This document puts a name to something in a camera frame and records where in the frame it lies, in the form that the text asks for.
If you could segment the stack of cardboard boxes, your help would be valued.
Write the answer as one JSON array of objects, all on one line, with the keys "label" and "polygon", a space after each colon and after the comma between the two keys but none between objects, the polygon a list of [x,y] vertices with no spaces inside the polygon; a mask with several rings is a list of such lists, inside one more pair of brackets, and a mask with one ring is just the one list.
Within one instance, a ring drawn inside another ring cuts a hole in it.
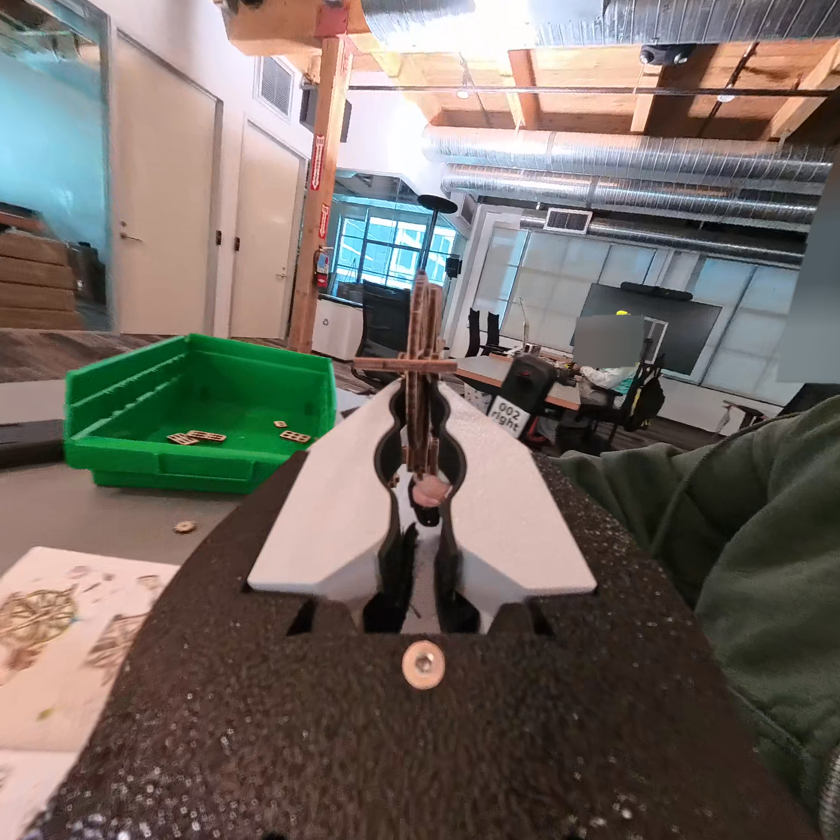
[{"label": "stack of cardboard boxes", "polygon": [[2,227],[2,329],[85,330],[76,291],[65,243]]}]

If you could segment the black wall speaker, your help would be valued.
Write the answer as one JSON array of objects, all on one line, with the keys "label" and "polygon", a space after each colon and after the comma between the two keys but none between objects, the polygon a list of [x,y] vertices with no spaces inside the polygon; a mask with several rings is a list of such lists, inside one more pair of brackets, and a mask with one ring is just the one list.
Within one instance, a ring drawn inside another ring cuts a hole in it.
[{"label": "black wall speaker", "polygon": [[[301,89],[300,124],[310,133],[314,133],[315,121],[318,109],[319,86],[307,85]],[[352,103],[347,100],[344,104],[343,121],[340,135],[340,142],[346,144],[350,132],[350,120],[352,115]]]}]

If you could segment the black video bar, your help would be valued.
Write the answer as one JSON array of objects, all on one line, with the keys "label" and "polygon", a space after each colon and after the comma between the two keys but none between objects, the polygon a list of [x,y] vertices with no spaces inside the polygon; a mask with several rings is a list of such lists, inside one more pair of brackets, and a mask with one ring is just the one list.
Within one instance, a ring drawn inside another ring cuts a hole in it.
[{"label": "black video bar", "polygon": [[665,287],[646,286],[645,284],[625,281],[620,284],[620,290],[646,298],[657,298],[675,302],[692,302],[694,297],[685,290],[674,290]]}]

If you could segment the large silver air duct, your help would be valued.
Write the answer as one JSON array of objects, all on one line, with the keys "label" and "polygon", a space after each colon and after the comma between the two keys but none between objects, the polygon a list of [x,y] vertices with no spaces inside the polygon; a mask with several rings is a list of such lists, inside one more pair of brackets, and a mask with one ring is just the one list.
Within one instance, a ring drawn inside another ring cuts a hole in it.
[{"label": "large silver air duct", "polygon": [[838,1],[363,1],[373,36],[410,53],[834,39]]}]

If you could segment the black floor lamp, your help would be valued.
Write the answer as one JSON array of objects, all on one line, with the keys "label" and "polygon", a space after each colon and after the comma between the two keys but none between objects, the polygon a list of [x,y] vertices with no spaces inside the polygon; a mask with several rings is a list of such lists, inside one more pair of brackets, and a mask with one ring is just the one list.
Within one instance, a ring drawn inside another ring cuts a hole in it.
[{"label": "black floor lamp", "polygon": [[417,201],[422,208],[431,213],[431,217],[426,225],[423,244],[418,259],[418,274],[423,275],[423,278],[428,280],[427,262],[434,238],[434,231],[438,223],[438,217],[441,214],[445,216],[454,214],[457,212],[458,207],[454,202],[450,201],[446,197],[434,194],[420,195],[417,197]]}]

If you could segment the green plastic bin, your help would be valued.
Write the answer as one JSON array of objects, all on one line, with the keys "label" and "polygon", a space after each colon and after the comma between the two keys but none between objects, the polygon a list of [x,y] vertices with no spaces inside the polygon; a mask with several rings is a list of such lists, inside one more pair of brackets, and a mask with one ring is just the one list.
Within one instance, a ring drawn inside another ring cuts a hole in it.
[{"label": "green plastic bin", "polygon": [[[306,452],[338,416],[330,360],[197,333],[69,372],[65,407],[65,461],[97,486],[234,495]],[[275,420],[312,441],[280,439]],[[191,430],[227,440],[166,440]]]}]

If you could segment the narrow white door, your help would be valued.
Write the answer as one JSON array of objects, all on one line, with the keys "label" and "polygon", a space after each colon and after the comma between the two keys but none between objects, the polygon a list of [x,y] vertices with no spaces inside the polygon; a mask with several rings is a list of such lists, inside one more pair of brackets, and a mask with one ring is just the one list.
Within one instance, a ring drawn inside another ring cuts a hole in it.
[{"label": "narrow white door", "polygon": [[229,336],[279,340],[287,331],[306,162],[247,119],[238,180]]}]

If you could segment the wooden wheel assembly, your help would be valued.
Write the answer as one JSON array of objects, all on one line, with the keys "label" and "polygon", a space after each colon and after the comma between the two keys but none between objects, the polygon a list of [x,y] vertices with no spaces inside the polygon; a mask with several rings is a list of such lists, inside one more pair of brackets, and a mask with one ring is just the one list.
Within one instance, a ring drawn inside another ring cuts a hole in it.
[{"label": "wooden wheel assembly", "polygon": [[433,426],[433,385],[446,372],[440,322],[443,291],[417,272],[411,299],[411,312],[403,373],[405,397],[406,468],[416,480],[437,470],[438,443]]}]

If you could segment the black backpack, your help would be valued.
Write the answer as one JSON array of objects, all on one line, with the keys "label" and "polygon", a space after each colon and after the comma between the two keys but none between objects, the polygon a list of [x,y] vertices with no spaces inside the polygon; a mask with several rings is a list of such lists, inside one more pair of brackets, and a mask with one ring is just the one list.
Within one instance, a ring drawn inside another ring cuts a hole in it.
[{"label": "black backpack", "polygon": [[637,432],[647,427],[665,404],[665,393],[661,385],[662,369],[649,366],[638,380],[633,400],[626,397],[627,408],[623,427],[627,432]]}]

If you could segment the wooden cabin piece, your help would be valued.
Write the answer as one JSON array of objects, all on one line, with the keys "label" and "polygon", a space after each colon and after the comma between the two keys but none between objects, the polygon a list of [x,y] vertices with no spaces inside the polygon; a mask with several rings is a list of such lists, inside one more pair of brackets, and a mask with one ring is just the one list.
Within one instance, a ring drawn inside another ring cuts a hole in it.
[{"label": "wooden cabin piece", "polygon": [[399,375],[407,375],[409,373],[419,373],[421,375],[454,375],[458,369],[458,362],[456,360],[443,360],[439,358],[417,359],[406,356],[400,358],[356,357],[352,361],[352,366],[357,371],[384,371]]}]

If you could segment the person's right forearm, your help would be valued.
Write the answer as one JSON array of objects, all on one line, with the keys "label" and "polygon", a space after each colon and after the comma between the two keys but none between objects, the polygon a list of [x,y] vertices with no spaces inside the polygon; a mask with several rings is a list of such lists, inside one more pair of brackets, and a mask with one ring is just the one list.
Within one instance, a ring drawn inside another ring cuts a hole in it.
[{"label": "person's right forearm", "polygon": [[555,463],[664,569],[764,764],[838,838],[838,396],[691,451]]}]

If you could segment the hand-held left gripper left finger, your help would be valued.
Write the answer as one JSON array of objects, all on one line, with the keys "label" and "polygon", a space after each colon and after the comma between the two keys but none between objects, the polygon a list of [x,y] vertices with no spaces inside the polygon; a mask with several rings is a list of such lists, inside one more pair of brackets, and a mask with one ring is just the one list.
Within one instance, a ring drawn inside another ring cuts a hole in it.
[{"label": "hand-held left gripper left finger", "polygon": [[413,599],[418,537],[394,381],[313,444],[248,574],[256,592],[365,604]]}]

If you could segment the wall vent grille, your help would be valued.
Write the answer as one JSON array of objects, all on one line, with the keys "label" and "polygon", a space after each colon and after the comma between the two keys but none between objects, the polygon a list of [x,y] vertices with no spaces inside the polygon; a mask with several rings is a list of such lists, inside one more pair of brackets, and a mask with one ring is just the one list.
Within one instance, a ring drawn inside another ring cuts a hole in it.
[{"label": "wall vent grille", "polygon": [[291,118],[295,75],[279,58],[255,59],[254,98],[287,122]]}]

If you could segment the person's right hand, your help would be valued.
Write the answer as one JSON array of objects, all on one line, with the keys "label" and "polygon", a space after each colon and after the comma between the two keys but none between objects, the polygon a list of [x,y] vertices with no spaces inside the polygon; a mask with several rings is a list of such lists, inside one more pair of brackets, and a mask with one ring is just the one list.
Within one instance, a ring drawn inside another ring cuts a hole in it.
[{"label": "person's right hand", "polygon": [[452,489],[452,485],[446,479],[425,474],[421,479],[412,478],[409,498],[416,507],[436,509],[448,498]]}]

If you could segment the black flat pouch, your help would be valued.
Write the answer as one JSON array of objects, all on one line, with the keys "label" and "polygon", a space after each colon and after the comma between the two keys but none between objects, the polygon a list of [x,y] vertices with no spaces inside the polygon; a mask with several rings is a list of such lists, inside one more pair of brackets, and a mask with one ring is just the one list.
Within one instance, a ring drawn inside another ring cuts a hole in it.
[{"label": "black flat pouch", "polygon": [[1,469],[62,463],[63,421],[1,424]]}]

